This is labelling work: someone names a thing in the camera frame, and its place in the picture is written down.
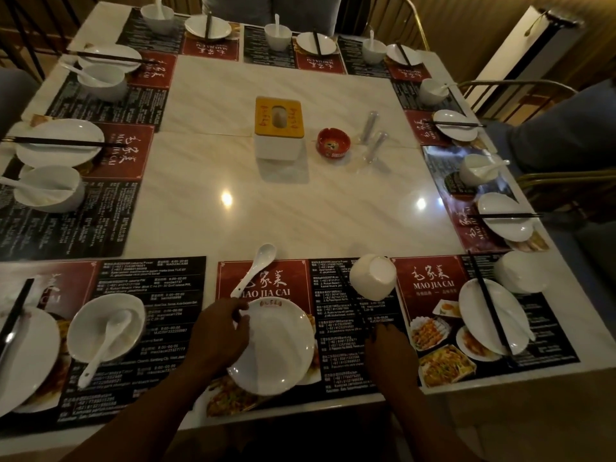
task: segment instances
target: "black chopsticks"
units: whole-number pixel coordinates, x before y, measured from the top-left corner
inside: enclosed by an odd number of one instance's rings
[[[103,53],[89,53],[89,52],[65,52],[67,55],[77,55],[82,58],[98,58],[99,60],[118,60],[118,61],[130,61],[131,63],[142,64],[158,64],[156,60],[144,60],[142,58],[128,58],[127,56],[116,55],[104,55]]]
[[[205,40],[210,39],[211,27],[212,27],[212,12],[208,10],[208,17],[205,19]]]
[[[481,123],[464,123],[458,121],[434,121],[428,120],[428,123],[433,125],[444,125],[444,126],[467,126],[468,128],[485,128],[484,124]]]
[[[488,291],[488,286],[485,284],[483,280],[483,276],[481,275],[481,271],[479,266],[477,265],[477,261],[475,257],[471,253],[471,251],[467,251],[468,257],[471,259],[471,265],[473,266],[473,271],[475,271],[475,278],[477,282],[479,282],[479,286],[481,287],[481,293],[483,294],[483,298],[485,299],[485,304],[488,306],[488,310],[490,312],[490,316],[492,317],[492,322],[494,322],[494,326],[497,328],[498,338],[508,350],[509,355],[513,355],[511,351],[511,347],[509,346],[509,341],[507,340],[507,335],[504,333],[503,325],[500,323],[500,319],[498,319],[498,313],[496,306],[494,306],[494,302],[492,302],[492,297],[490,296],[490,292]]]
[[[368,318],[366,318],[366,314],[364,313],[362,306],[357,302],[357,297],[354,294],[353,287],[350,286],[349,280],[344,275],[343,270],[340,269],[340,266],[335,266],[334,269],[336,270],[338,280],[340,280],[340,283],[343,285],[343,292],[347,295],[350,305],[353,310],[355,310],[355,314],[357,314],[362,320],[362,325],[364,327],[364,339],[367,339],[372,332],[372,326],[370,325]]]
[[[30,289],[32,288],[32,284],[34,284],[34,282],[34,279],[26,280],[26,282],[23,284],[23,287],[21,287],[21,291],[19,292],[17,300],[15,300],[15,303],[13,304],[13,307],[9,312],[6,321],[4,322],[4,326],[0,331],[0,357],[2,357],[4,349],[7,347],[7,345],[10,344],[13,340],[14,336],[11,336],[10,334],[13,332],[13,329],[15,328],[15,323],[17,323],[19,316],[21,316],[21,312],[23,311],[23,304],[26,302],[26,298],[28,296],[28,293],[30,293]]]
[[[466,214],[466,217],[472,218],[539,218],[543,214],[535,214],[533,212],[507,212],[505,214]]]
[[[319,42],[319,35],[317,34],[316,29],[312,30],[312,35],[314,36],[314,44],[317,46],[317,54],[319,56],[323,56],[323,53],[321,53],[321,44]]]
[[[49,144],[53,146],[87,146],[87,147],[117,147],[125,148],[126,144],[98,141],[75,141],[73,139],[33,138],[28,136],[7,136],[2,142],[19,144]]]
[[[400,42],[396,42],[396,46],[400,49],[402,56],[404,57],[404,61],[406,61],[406,65],[412,66],[411,62],[408,61],[408,57],[406,56],[406,52],[404,51],[404,48],[402,48],[402,44]]]

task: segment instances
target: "table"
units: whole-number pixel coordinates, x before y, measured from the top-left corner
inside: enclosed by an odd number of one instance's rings
[[[99,3],[70,48],[113,43],[130,10]],[[453,82],[436,53],[422,55],[433,77]],[[54,68],[24,120],[46,112],[65,78],[65,69]],[[251,130],[254,98],[260,94],[302,103],[308,151],[290,168],[254,158]],[[453,94],[470,116],[457,88]],[[379,127],[391,136],[381,149],[380,165],[366,166],[361,147],[342,165],[313,150],[321,128],[339,127],[356,135],[370,110],[381,113]],[[480,136],[496,152],[483,130]],[[4,165],[10,151],[6,146],[0,150]],[[512,176],[507,170],[504,174],[530,210]],[[616,343],[543,227],[540,232],[551,247],[539,255],[551,281],[544,294],[580,363],[463,381],[427,393],[616,366]],[[252,259],[264,242],[278,247],[280,259],[464,253],[389,80],[180,55],[123,257],[208,256],[208,305],[214,300],[218,262]],[[181,429],[379,400],[380,394],[371,394],[208,420],[200,399]],[[4,437],[0,454],[77,444],[98,428]]]

